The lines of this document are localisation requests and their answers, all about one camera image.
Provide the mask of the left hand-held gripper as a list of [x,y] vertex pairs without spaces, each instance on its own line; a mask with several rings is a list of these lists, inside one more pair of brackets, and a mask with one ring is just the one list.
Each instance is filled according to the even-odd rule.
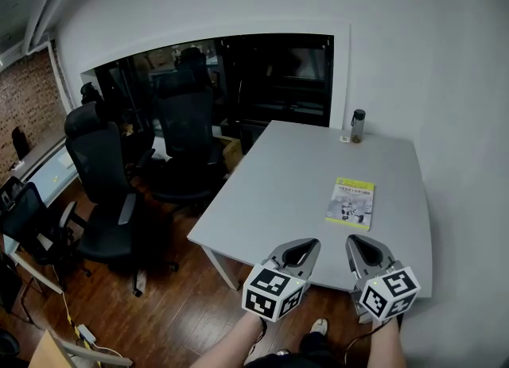
[[308,279],[321,251],[316,238],[299,238],[277,246],[256,264],[243,286],[242,309],[270,322],[293,311],[309,288]]

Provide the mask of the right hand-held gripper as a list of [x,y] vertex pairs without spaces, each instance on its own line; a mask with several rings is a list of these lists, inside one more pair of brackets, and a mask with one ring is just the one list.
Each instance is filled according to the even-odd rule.
[[375,275],[366,276],[364,272],[365,267],[387,267],[394,261],[385,244],[365,235],[351,234],[345,249],[350,270],[358,280],[350,295],[359,323],[384,323],[411,308],[421,286],[409,266],[396,261]]

